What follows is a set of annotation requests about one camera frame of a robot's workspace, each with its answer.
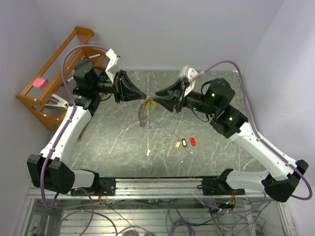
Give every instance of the pink eraser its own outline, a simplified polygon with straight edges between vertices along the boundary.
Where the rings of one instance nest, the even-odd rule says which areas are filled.
[[[36,78],[33,82],[33,86],[42,89],[45,87],[45,85],[48,83],[48,80],[42,79],[42,78]]]

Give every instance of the wooden rack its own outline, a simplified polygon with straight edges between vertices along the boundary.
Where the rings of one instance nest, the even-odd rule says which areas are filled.
[[[55,109],[47,109],[45,104],[53,103],[51,101],[52,94],[57,94],[65,100],[70,100],[69,95],[65,92],[63,81],[61,79],[61,65],[64,56],[70,49],[87,44],[88,40],[93,36],[91,29],[83,27],[75,27],[74,31],[56,50],[51,58],[44,64],[40,71],[31,79],[26,87],[16,97],[27,107],[27,109],[49,130],[56,131],[61,124],[66,110],[60,111]],[[65,63],[65,77],[72,77],[73,68],[80,59],[92,55],[100,54],[99,57],[91,59],[95,66],[101,66],[105,58],[105,53],[93,48],[82,48],[73,52]],[[47,85],[43,89],[33,87],[36,78],[42,77],[48,80]],[[69,82],[70,88],[74,88],[75,82]]]

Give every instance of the gray marble tabletop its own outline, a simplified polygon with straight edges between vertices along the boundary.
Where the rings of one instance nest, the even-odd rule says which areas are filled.
[[[147,95],[170,86],[178,71],[128,71],[132,82]],[[237,74],[209,72],[196,82],[195,91],[214,78],[225,78],[235,90],[232,105],[245,114]],[[68,166],[88,169],[101,177],[188,177],[219,175],[226,168],[261,171],[263,166],[247,151],[198,120],[189,109],[170,113],[157,104],[144,128],[138,121],[142,101],[116,104],[101,102],[82,138],[77,141]],[[196,140],[191,146],[190,137]],[[175,149],[176,139],[185,138],[191,147]]]

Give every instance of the wall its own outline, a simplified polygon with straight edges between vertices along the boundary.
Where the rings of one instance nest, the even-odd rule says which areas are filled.
[[[315,187],[315,2],[286,0],[244,75],[258,130],[295,159]],[[296,195],[307,196],[301,183]],[[299,236],[314,234],[315,199],[289,200]]]
[[[0,2],[0,229],[14,234],[30,177],[26,161],[49,132],[15,97],[56,45],[31,0]]]
[[[96,43],[123,58],[125,68],[205,69],[223,59],[245,68],[283,0],[34,2],[58,45],[73,27],[85,26],[96,32]]]

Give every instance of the red key fob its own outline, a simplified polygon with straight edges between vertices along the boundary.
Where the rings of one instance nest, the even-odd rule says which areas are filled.
[[[192,146],[196,146],[195,138],[191,137],[191,138],[190,138],[190,142],[191,142],[191,145],[192,145]]]

